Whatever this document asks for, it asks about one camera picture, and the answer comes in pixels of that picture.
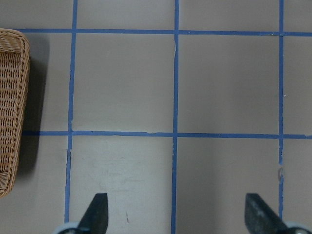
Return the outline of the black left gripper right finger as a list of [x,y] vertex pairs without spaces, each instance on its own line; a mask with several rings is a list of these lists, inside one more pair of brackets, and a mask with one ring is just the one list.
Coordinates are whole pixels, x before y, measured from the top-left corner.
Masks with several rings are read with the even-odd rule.
[[288,229],[261,196],[255,193],[246,194],[244,222],[250,234],[280,234]]

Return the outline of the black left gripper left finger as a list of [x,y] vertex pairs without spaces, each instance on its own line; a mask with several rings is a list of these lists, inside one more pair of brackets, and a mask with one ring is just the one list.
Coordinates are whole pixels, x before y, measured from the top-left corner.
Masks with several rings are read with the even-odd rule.
[[108,228],[108,196],[95,194],[78,224],[79,234],[105,234]]

